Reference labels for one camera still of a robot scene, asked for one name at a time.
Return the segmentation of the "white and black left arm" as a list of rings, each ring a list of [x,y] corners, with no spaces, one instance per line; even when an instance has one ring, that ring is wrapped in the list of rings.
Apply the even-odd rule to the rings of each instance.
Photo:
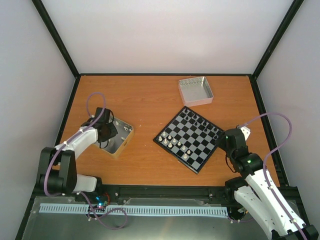
[[[118,131],[113,123],[110,109],[98,107],[95,115],[84,122],[68,140],[54,147],[42,149],[39,158],[35,186],[43,189],[45,195],[86,192],[92,201],[103,198],[104,188],[98,185],[95,176],[77,173],[77,158],[91,145],[108,143]]]

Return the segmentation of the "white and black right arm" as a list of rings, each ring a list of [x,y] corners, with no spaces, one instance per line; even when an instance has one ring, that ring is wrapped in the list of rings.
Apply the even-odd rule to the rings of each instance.
[[[308,225],[288,204],[271,179],[264,162],[249,152],[249,130],[232,128],[218,139],[225,159],[240,176],[225,182],[226,198],[241,204],[269,240],[316,240],[319,232]]]

